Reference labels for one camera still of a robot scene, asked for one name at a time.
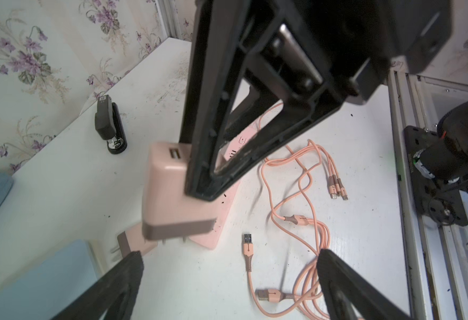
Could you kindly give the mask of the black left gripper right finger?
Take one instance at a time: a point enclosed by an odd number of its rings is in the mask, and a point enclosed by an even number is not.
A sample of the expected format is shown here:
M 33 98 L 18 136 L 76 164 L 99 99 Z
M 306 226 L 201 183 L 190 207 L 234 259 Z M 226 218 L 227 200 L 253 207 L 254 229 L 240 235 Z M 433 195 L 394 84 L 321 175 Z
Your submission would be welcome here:
M 317 271 L 331 319 L 410 318 L 331 250 L 321 250 Z

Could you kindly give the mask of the pink USB charger adapter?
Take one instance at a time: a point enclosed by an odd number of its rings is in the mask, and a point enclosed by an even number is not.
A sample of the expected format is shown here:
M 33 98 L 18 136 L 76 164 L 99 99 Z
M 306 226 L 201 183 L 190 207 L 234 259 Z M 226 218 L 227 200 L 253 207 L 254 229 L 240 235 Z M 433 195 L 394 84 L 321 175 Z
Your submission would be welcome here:
M 148 241 L 182 238 L 218 231 L 232 205 L 229 191 L 214 201 L 185 194 L 191 145 L 150 145 L 142 200 L 142 234 Z

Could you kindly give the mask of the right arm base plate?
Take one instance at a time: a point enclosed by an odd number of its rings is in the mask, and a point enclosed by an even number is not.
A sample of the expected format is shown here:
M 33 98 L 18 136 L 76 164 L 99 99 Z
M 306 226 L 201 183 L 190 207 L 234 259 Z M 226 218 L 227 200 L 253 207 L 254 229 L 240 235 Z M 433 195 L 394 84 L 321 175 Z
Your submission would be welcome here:
M 409 125 L 403 130 L 403 137 L 416 211 L 439 226 L 468 226 L 460 192 L 457 189 L 448 191 L 451 185 L 447 181 L 423 176 L 418 157 L 438 140 L 437 133 Z

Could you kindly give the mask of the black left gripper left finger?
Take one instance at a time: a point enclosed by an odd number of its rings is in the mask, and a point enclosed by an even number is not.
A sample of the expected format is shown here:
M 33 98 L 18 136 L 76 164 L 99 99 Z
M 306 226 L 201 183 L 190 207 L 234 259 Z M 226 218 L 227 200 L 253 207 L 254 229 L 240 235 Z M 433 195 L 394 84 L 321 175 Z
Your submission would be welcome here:
M 141 253 L 129 253 L 54 319 L 130 319 L 143 270 Z

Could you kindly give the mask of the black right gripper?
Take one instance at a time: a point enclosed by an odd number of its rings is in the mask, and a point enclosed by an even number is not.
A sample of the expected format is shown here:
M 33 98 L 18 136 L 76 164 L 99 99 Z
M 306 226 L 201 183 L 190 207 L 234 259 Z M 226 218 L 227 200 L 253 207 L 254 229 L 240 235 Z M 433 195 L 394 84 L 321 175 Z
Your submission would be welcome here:
M 318 98 L 322 88 L 365 103 L 395 59 L 424 71 L 451 36 L 450 1 L 255 1 L 258 105 Z

